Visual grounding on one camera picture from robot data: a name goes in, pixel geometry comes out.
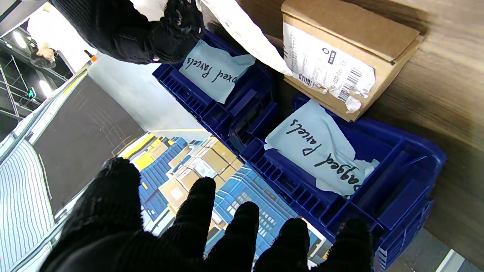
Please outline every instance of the striped surface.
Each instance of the striped surface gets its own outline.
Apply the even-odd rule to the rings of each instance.
[[[5,272],[54,225],[42,166],[24,140],[0,166],[0,203],[0,272]]]

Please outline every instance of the handwritten label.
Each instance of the handwritten label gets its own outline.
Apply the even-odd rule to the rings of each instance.
[[[201,60],[195,60],[192,58],[187,58],[186,60],[187,63],[185,70],[188,68],[200,68],[201,71],[207,71],[206,73],[203,73],[201,75],[202,78],[207,78],[210,74],[210,71],[212,70],[212,67],[209,64],[203,63]],[[224,72],[222,72],[222,70],[218,72],[217,76],[212,80],[212,83],[215,82],[218,78],[223,78],[224,80],[232,83],[235,83],[238,79],[236,76],[225,74]]]
[[[291,126],[296,125],[296,126],[299,126],[299,127],[295,128],[295,129],[293,129],[293,130],[291,130],[291,131],[286,132],[286,134],[291,134],[291,133],[293,133],[293,132],[295,132],[295,131],[298,131],[298,134],[301,134],[303,139],[307,137],[307,138],[305,139],[305,140],[306,140],[306,142],[308,142],[310,145],[316,145],[318,142],[317,142],[316,140],[314,140],[314,137],[310,136],[311,134],[310,134],[309,132],[307,132],[305,129],[303,129],[303,128],[302,128],[302,127],[303,127],[303,125],[301,125],[301,124],[296,124],[296,122],[298,122],[298,120],[294,119],[294,120],[292,121]],[[317,149],[318,147],[320,147],[320,146],[321,146],[321,144],[319,144],[318,146],[316,146],[316,147],[314,147],[314,148],[305,148],[305,149],[303,149],[303,150],[302,150],[302,151],[303,151],[303,152],[302,152],[302,154],[303,154],[304,156],[307,156],[307,155],[309,155],[309,154],[313,153],[314,151],[316,151],[316,149]]]
[[[355,150],[334,120],[310,100],[266,137],[279,153],[316,178],[316,187],[351,197],[379,164],[355,160]]]
[[[255,61],[251,55],[232,57],[200,40],[179,71],[212,99],[225,103],[239,78]]]

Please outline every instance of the blue plastic crate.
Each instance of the blue plastic crate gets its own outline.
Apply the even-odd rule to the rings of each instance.
[[[140,171],[141,185],[139,186],[139,197],[141,203],[145,203],[148,198],[158,190],[158,187],[168,181],[166,173],[171,170],[171,166],[168,163],[173,160],[186,145],[187,142],[183,138],[178,138],[177,141],[153,163]]]
[[[305,96],[297,97],[295,108],[307,101]],[[380,161],[350,199],[317,189],[315,177],[276,150],[264,151],[262,139],[254,139],[241,157],[329,241],[334,242],[339,225],[346,219],[364,219],[371,226],[375,249],[391,251],[391,256],[385,255],[385,263],[383,257],[376,259],[377,270],[384,270],[425,222],[424,215],[430,212],[428,197],[446,155],[432,142],[381,122],[364,117],[346,122],[328,113],[354,147],[356,159]],[[420,220],[407,222],[408,214],[420,215]],[[407,236],[397,246],[393,235],[402,228]]]
[[[212,47],[227,51],[231,56],[247,54],[209,31],[206,31],[203,40]],[[239,136],[239,131],[246,132],[250,125],[247,121],[257,118],[271,102],[274,87],[272,74],[257,60],[236,82],[225,104],[221,104],[182,75],[178,71],[181,66],[182,63],[162,64],[153,75],[207,131],[238,155],[251,140]]]
[[[155,190],[142,206],[145,208],[150,218],[155,221],[168,207],[168,201],[160,190]]]
[[[252,201],[259,206],[257,258],[270,247],[284,222],[289,218],[296,217],[297,213],[286,203],[280,201],[264,180],[247,166],[241,168],[217,192],[214,210],[225,222],[230,223],[235,210],[246,201]]]

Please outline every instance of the glove fingers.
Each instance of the glove fingers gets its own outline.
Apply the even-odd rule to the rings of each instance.
[[[370,272],[374,253],[368,224],[362,219],[349,219],[340,226],[328,259],[314,270]]]
[[[207,261],[241,271],[251,271],[258,226],[259,207],[253,202],[240,205],[225,235],[210,250]]]
[[[173,226],[161,239],[170,242],[187,258],[202,258],[214,200],[215,181],[211,178],[198,179],[178,210]]]
[[[254,272],[306,271],[309,233],[302,219],[291,218],[282,226],[272,246],[261,254]]]

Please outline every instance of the stacked cardboard box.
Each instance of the stacked cardboard box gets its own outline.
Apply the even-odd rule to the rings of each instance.
[[[166,150],[168,150],[168,147],[169,146],[167,144],[160,142],[154,147],[150,146],[147,153],[154,161],[156,161],[158,157],[160,157],[163,153],[165,153]]]
[[[173,160],[171,160],[168,165],[171,167],[176,167],[192,150],[191,146],[185,147],[178,155],[176,155]]]
[[[168,200],[168,207],[174,214],[186,200],[188,192],[199,178],[213,178],[216,184],[215,189],[218,191],[243,166],[243,163],[214,137],[208,138],[198,147],[191,150],[184,149],[182,152],[184,154],[180,153],[179,158],[172,160],[172,167],[178,165],[186,155],[190,155],[191,158],[180,166],[172,179],[159,188]],[[216,220],[214,225],[223,227],[220,226],[224,224],[223,221],[217,221],[219,220]]]

